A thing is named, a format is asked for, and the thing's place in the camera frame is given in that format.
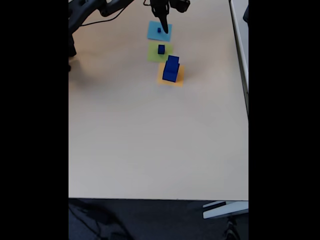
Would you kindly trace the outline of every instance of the blue block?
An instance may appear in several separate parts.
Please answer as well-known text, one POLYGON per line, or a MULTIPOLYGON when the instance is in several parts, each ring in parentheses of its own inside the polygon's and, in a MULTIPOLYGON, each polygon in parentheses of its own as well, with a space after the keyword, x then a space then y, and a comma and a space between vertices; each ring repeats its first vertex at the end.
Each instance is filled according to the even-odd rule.
POLYGON ((179 63, 175 63, 175 62, 172 63, 172 62, 167 61, 167 62, 165 63, 164 69, 165 69, 165 71, 167 71, 167 72, 177 73, 178 70, 179 70, 179 66, 180 66, 179 63))
POLYGON ((179 57, 168 56, 168 60, 165 62, 162 79, 170 82, 176 82, 179 71, 179 57))
POLYGON ((166 50, 166 47, 165 45, 160 45, 158 46, 158 54, 165 54, 165 50, 166 50))
POLYGON ((164 71, 162 75, 162 79, 175 83, 177 80, 177 76, 178 76, 177 72, 164 71))
POLYGON ((179 57, 178 56, 169 55, 168 56, 168 62, 170 62, 170 63, 179 63, 179 57))

